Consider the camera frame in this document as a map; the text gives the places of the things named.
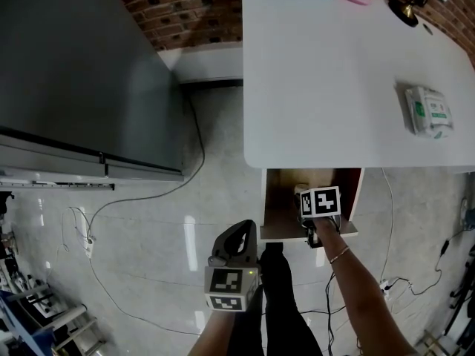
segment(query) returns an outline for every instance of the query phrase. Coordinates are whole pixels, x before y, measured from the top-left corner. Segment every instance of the white baseboard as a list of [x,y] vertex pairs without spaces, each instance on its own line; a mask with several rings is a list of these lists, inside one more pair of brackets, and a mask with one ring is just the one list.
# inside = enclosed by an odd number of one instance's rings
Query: white baseboard
[[180,83],[243,78],[241,42],[158,52]]

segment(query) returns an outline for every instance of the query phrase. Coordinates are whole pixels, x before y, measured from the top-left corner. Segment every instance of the human arm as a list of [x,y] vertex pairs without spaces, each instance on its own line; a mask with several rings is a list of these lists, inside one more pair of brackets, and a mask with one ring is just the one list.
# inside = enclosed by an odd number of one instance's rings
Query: human arm
[[[347,247],[333,223],[316,219],[318,238],[321,239],[329,260]],[[383,294],[371,273],[358,258],[346,251],[332,264],[347,307],[348,317],[364,354],[367,356],[408,356],[416,351],[399,331],[387,309]]]
[[213,311],[189,356],[226,356],[235,322],[234,312]]

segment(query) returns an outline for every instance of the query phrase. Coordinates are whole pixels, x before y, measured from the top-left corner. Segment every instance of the bracelet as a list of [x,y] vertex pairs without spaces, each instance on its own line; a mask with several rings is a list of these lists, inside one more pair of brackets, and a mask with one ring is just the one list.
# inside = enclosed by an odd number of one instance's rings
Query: bracelet
[[347,251],[349,251],[349,250],[350,250],[350,247],[348,247],[348,246],[345,247],[345,248],[343,249],[343,251],[341,251],[341,252],[339,253],[338,256],[334,256],[334,258],[332,258],[332,259],[330,260],[330,264],[333,264],[339,257],[343,256],[343,255],[344,255],[345,253],[347,253]]

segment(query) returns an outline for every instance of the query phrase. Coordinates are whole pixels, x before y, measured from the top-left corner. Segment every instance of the brick wall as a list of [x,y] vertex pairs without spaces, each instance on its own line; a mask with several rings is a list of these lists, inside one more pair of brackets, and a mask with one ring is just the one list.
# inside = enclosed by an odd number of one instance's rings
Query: brick wall
[[[242,40],[240,0],[122,0],[157,50]],[[429,0],[418,8],[475,64],[475,0]]]

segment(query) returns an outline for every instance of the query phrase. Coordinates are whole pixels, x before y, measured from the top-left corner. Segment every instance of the white package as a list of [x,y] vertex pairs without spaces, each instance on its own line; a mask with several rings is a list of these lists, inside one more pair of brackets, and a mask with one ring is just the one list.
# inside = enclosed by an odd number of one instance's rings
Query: white package
[[413,87],[405,93],[417,136],[441,139],[453,132],[451,110],[440,92]]

